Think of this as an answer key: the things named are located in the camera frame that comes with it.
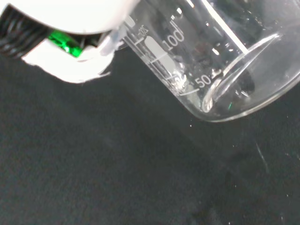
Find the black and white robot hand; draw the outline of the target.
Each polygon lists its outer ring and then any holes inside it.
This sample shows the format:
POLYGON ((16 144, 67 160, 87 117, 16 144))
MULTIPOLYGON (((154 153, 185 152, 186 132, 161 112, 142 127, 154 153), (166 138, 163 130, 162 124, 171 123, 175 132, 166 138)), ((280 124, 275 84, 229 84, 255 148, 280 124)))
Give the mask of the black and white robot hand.
POLYGON ((136 0, 3 0, 0 54, 68 83, 110 74, 136 0))

